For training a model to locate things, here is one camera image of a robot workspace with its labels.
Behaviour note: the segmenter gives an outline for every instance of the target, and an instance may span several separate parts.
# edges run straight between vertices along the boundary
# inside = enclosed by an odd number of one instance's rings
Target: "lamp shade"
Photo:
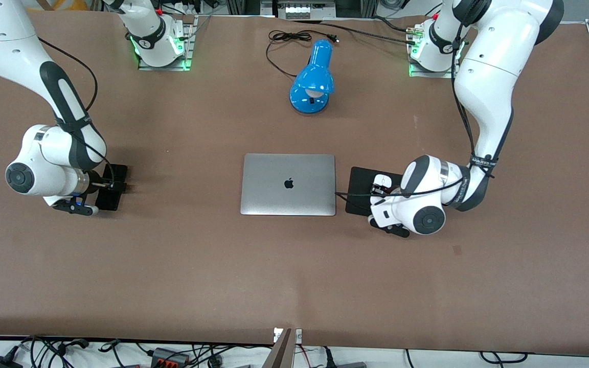
[[[333,46],[325,39],[313,44],[308,65],[299,72],[290,89],[290,103],[299,112],[313,114],[326,107],[334,91],[329,70]]]

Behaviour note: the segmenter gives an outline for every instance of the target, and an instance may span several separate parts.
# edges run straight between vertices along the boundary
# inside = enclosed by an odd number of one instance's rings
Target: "laptop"
[[[242,176],[243,215],[335,215],[335,157],[248,153]]]

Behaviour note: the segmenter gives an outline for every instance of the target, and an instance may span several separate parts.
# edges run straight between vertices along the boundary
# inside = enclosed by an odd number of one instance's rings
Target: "blue desk lamp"
[[[329,94],[334,91],[329,70],[332,52],[331,42],[325,39],[313,44],[308,65],[299,72],[290,88],[290,103],[297,111],[314,114],[329,102]]]

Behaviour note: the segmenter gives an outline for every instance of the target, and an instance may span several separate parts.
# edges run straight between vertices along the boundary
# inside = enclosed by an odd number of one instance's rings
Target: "red wire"
[[[301,349],[301,352],[304,353],[304,358],[306,358],[306,363],[308,364],[308,368],[313,368],[310,365],[310,361],[308,360],[308,354],[306,354],[306,349],[304,349],[304,347],[301,344],[299,345],[299,349]]]

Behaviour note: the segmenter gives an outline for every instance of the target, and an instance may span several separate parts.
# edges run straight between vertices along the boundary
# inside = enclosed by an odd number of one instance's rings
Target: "brown tabletop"
[[[138,72],[117,15],[32,19],[95,70],[90,113],[110,161],[131,167],[131,191],[92,218],[11,191],[3,174],[21,136],[53,121],[42,98],[0,78],[0,334],[270,343],[273,328],[299,327],[311,345],[589,354],[584,26],[560,26],[533,52],[484,203],[449,210],[437,235],[402,239],[341,201],[334,217],[239,214],[250,152],[334,154],[340,190],[352,166],[402,172],[421,154],[467,163],[449,81],[408,77],[401,45],[213,18],[191,72]],[[291,81],[264,57],[269,30],[304,28],[342,40],[336,93],[314,116],[290,107]],[[89,74],[49,52],[87,102]],[[271,53],[292,73],[308,55],[294,42]]]

